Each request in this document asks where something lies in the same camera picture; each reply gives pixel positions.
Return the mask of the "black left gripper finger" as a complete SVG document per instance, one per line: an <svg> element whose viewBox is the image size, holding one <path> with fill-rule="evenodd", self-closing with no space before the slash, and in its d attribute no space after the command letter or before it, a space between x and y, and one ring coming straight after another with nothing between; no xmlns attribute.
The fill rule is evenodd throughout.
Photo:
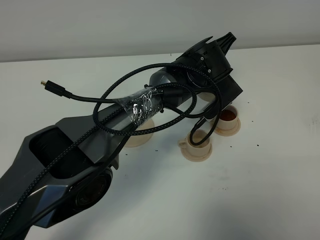
<svg viewBox="0 0 320 240"><path fill-rule="evenodd" d="M236 39L237 38L231 32L228 32L226 35L216 39L215 41L219 45L223 54L226 55L232 44L236 41Z"/></svg>

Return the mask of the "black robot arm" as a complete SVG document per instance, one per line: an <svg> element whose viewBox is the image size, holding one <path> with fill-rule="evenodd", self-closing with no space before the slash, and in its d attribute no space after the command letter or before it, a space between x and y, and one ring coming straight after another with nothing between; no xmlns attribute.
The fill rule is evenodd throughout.
<svg viewBox="0 0 320 240"><path fill-rule="evenodd" d="M0 179L0 237L23 240L31 226L51 227L95 205L108 191L119 153L133 136L197 119L188 139L242 92L226 58L232 33L195 44L172 63L155 63L120 78L100 98L81 97L46 81L60 97L95 103L92 115L63 118L24 138Z"/></svg>

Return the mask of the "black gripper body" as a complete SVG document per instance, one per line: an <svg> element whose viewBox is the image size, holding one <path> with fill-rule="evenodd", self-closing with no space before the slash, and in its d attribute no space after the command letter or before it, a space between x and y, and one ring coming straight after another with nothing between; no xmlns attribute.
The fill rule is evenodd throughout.
<svg viewBox="0 0 320 240"><path fill-rule="evenodd" d="M219 82L232 72L232 68L216 40L209 42L211 38L196 43L179 56L176 63L198 69Z"/></svg>

